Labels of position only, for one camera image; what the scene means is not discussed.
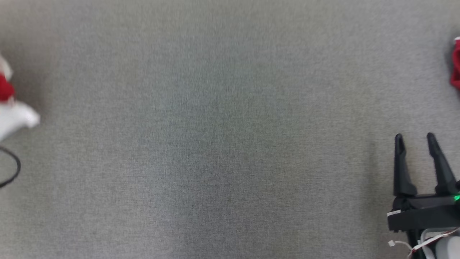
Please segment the red fabric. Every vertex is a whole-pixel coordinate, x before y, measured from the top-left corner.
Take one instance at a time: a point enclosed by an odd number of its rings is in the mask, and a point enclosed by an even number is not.
[[[0,74],[0,102],[8,101],[14,95],[13,86],[8,83],[5,76]]]
[[[450,83],[457,89],[460,89],[460,40],[455,42],[455,50],[452,53],[452,62],[454,64],[454,71],[450,78]]]

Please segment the black cable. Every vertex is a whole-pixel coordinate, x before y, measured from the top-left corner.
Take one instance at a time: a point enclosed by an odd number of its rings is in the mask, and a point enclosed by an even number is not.
[[[11,182],[13,182],[13,180],[19,175],[19,172],[21,171],[21,161],[19,160],[19,157],[17,157],[17,155],[15,155],[13,152],[9,151],[8,149],[6,149],[4,147],[0,146],[0,151],[2,151],[3,153],[11,156],[16,161],[16,165],[17,165],[16,166],[16,173],[10,179],[0,183],[0,188],[3,188],[3,187],[5,187],[5,185],[8,185]]]

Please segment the red object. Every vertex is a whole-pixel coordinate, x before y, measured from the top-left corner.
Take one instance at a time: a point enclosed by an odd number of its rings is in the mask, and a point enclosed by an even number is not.
[[[0,102],[8,101],[14,96],[14,88],[8,83],[5,76],[0,74]]]
[[[454,53],[452,53],[452,62],[454,64],[454,71],[450,78],[450,83],[460,90],[460,39],[455,41]]]

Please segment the red and white object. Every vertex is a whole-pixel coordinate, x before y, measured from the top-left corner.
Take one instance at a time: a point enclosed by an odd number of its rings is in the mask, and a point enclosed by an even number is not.
[[[12,74],[8,62],[0,55],[0,141],[22,127],[32,128],[40,123],[36,111],[14,99],[14,88],[8,82]]]
[[[450,83],[460,90],[460,37],[455,38],[455,49],[452,53],[452,63],[454,71],[450,78]]]

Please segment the gray fabric surface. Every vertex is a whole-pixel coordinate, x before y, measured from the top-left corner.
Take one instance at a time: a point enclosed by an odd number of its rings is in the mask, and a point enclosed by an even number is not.
[[[394,135],[419,192],[429,131],[460,177],[459,14],[0,0],[0,50],[43,119],[2,143],[23,171],[0,190],[0,258],[403,258],[386,243],[405,240],[386,225]]]

